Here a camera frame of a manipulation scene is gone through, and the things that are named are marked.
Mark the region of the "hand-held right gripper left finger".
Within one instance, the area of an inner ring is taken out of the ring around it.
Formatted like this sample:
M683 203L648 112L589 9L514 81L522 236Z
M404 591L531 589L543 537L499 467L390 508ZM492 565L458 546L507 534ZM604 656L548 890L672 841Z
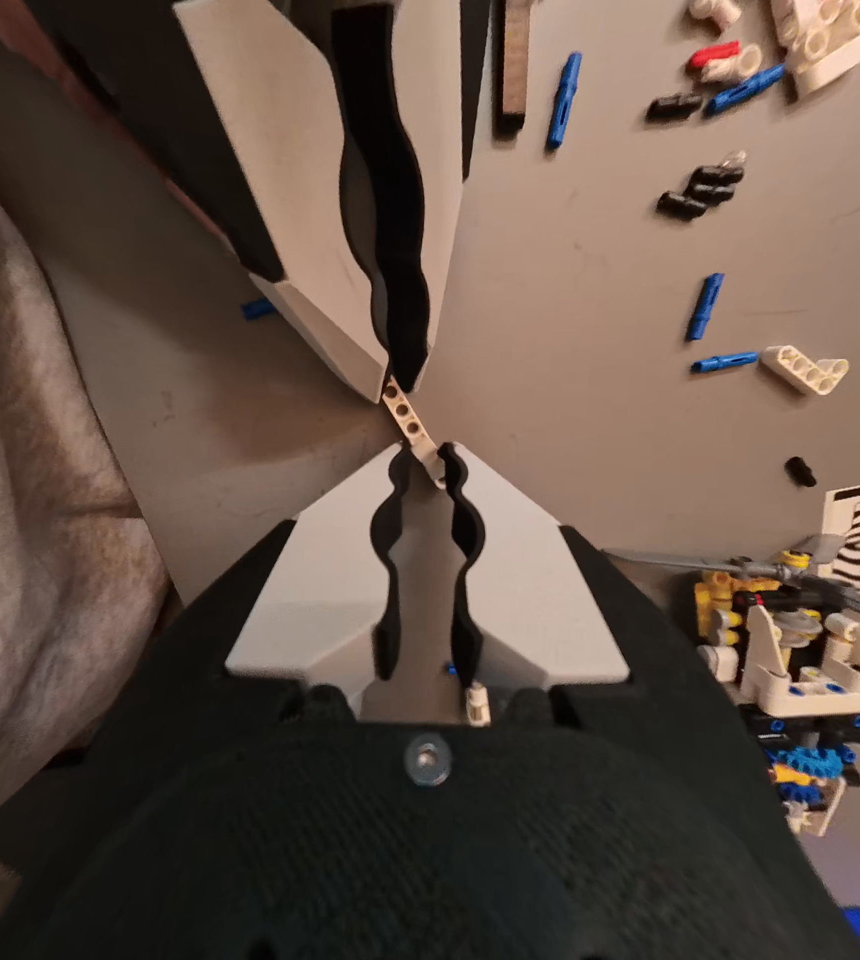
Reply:
M387 447L292 522L226 661L234 676L339 689L360 706L399 660L399 575L410 453Z

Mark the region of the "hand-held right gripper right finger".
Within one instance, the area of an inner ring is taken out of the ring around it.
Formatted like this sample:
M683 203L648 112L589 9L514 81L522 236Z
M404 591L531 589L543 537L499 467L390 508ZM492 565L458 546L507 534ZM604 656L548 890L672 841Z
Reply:
M620 684L628 664L563 526L458 442L440 450L463 555L451 626L461 684L515 691Z

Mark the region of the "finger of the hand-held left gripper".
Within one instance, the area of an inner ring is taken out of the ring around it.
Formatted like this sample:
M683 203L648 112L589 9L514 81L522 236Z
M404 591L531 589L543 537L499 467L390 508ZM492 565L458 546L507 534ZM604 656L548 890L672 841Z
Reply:
M436 342L462 198L460 4L391 2L381 270L394 377L421 384Z
M327 59L270 2L173 7L282 264L263 296L348 387L381 398L388 353L344 229L344 149Z

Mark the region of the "long white lego beam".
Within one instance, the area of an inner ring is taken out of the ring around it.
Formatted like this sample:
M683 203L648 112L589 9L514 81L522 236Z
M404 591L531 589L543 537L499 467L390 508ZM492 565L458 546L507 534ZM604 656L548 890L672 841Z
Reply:
M432 451L438 451L438 445L432 440L416 414L410 398L391 374L388 375L384 385L381 401L409 445L412 455L422 465L424 472L427 474L424 462L432 454Z

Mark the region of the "partly built lego aircraft model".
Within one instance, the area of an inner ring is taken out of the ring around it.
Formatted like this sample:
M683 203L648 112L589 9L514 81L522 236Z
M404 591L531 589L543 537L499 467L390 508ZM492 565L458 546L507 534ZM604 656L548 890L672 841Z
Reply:
M606 554L700 573L698 655L761 749L790 831L824 837L860 786L860 534L815 534L763 560Z

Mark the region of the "red and white lego connector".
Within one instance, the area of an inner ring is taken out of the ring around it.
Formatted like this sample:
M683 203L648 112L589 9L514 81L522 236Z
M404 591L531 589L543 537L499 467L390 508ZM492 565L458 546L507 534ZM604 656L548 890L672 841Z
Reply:
M762 61L758 44L733 40L699 49L689 58L687 69L704 84L733 86L757 73Z

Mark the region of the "white angled lego beam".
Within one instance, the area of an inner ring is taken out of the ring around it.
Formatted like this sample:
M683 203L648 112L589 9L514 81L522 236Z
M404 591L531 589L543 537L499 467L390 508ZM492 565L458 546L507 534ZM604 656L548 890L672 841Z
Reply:
M759 363L798 392L820 398L836 390L850 368L844 358L813 360L791 344L766 348Z

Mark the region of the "long black flat bar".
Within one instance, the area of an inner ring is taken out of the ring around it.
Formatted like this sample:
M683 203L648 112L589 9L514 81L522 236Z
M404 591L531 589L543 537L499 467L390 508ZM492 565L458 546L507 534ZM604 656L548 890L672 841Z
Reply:
M528 107L532 1L497 1L493 22L493 132L516 138Z

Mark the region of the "white lego frame piece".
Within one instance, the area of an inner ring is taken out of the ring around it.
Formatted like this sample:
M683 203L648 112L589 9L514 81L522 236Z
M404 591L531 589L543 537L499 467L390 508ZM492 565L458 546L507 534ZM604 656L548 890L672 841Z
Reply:
M784 70L798 97L860 65L860 1L771 1Z

